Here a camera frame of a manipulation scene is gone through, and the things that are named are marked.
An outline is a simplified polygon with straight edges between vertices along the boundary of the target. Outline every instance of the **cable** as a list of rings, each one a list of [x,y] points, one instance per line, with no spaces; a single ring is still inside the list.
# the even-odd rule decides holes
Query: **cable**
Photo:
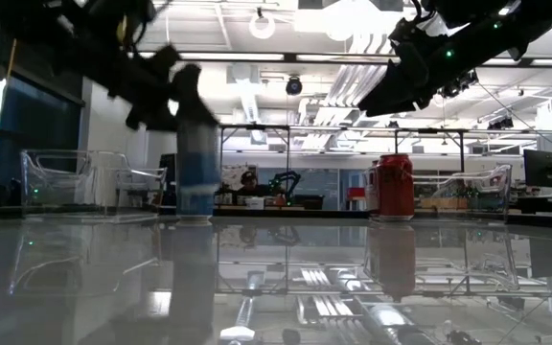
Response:
[[[496,102],[499,103],[499,105],[501,105],[507,112],[510,113],[510,115],[512,115],[514,118],[516,118],[517,120],[521,121],[524,125],[526,125],[528,128],[530,128],[532,131],[534,131],[537,135],[539,135],[540,137],[542,137],[542,139],[546,140],[547,142],[551,143],[552,144],[552,140],[548,139],[547,137],[545,137],[543,134],[541,134],[540,132],[538,132],[535,128],[533,128],[532,126],[530,126],[529,124],[527,124],[525,121],[523,121],[521,118],[519,118],[519,116],[517,114],[515,114],[515,112],[513,110],[511,110],[508,106],[506,106],[504,103],[502,103],[493,93],[489,92],[489,90],[487,90],[487,88],[482,84],[482,83],[478,83],[478,85],[480,87],[482,87],[483,90],[485,90],[485,92],[487,92],[489,94],[489,96],[491,96],[491,98],[493,98]]]
[[[532,126],[530,126],[528,123],[526,123],[525,121],[523,121],[521,118],[519,118],[519,116],[517,114],[515,114],[515,112],[509,108],[508,106],[506,106],[504,103],[502,103],[493,93],[489,92],[489,90],[487,90],[487,88],[485,87],[485,85],[483,85],[482,83],[478,83],[478,85],[480,87],[482,87],[483,90],[485,90],[485,92],[487,92],[489,94],[489,96],[491,96],[491,98],[493,98],[499,105],[501,105],[504,109],[506,109],[506,111],[508,113],[510,113],[511,116],[513,116],[514,118],[516,118],[517,120],[521,121],[524,125],[526,125],[529,129],[531,129],[534,133],[536,133],[536,135],[539,135],[542,139],[546,140],[547,142],[551,143],[552,144],[552,140],[548,139],[547,137],[545,137],[543,134],[541,134],[540,132],[538,132],[535,128],[533,128]]]
[[[518,327],[518,325],[523,323],[523,321],[527,318],[527,316],[529,316],[532,312],[534,312],[536,309],[538,309],[542,305],[542,303],[546,302],[551,297],[552,297],[552,293],[549,294],[548,296],[542,298],[542,301],[540,303],[538,303],[537,306],[535,306],[531,310],[529,310],[529,312],[526,313],[525,316],[521,317],[521,319],[516,323],[516,325],[513,326],[513,328],[510,329],[510,331],[508,331],[504,336],[502,336],[502,338],[499,339],[499,341],[495,345],[501,345],[501,343],[506,339],[506,337],[508,337],[508,335],[510,335],[515,330],[515,328]]]
[[[412,0],[412,5],[414,5],[414,9],[417,11],[417,15],[414,17],[414,22],[417,22],[417,20],[421,20],[421,4],[419,3],[419,0]]]
[[[9,81],[10,80],[10,76],[12,75],[12,67],[14,65],[14,58],[16,57],[16,38],[14,39],[14,41],[12,42],[11,44],[11,51],[10,51],[10,61],[8,63],[8,72],[6,73],[6,81]],[[1,112],[3,111],[3,108],[6,104],[6,93],[7,93],[7,90],[8,90],[8,86],[6,86],[4,88],[4,91],[2,93],[2,102],[1,102],[1,110],[0,110],[0,114]]]

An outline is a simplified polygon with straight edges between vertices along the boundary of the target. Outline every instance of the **wall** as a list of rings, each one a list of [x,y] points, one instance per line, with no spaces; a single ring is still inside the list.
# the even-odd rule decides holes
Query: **wall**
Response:
[[[86,148],[124,153],[129,165],[145,167],[149,137],[143,128],[134,132],[125,126],[130,104],[120,98],[110,100],[107,90],[94,82],[90,83],[90,87]]]

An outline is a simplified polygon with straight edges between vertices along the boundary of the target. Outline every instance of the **pole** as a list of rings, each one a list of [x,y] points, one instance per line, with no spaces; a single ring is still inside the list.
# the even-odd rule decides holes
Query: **pole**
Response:
[[[220,128],[220,163],[218,165],[218,176],[220,176],[220,182],[222,183],[222,147],[225,145],[224,141],[225,128]]]
[[[395,153],[398,153],[398,131],[395,130]]]
[[[289,161],[290,161],[290,157],[291,157],[291,145],[290,145],[290,143],[291,143],[291,129],[287,128],[287,171],[286,171],[286,173],[288,173],[288,170],[290,168],[290,166],[289,166],[290,165]],[[290,202],[291,202],[290,200],[286,200],[287,205],[292,204]]]
[[[461,165],[461,173],[466,171],[466,166],[464,164],[464,132],[459,131],[459,164]]]

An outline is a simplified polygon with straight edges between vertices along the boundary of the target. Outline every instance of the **person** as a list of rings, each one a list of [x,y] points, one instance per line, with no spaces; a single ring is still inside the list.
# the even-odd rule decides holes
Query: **person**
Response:
[[[245,172],[241,175],[238,196],[272,196],[269,186],[257,183],[257,175],[254,172]]]

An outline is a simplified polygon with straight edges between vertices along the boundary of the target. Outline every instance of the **window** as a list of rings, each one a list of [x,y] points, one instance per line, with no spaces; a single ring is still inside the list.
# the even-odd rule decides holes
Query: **window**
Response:
[[[78,148],[79,105],[15,77],[0,81],[0,104],[0,184],[20,179],[22,150]]]

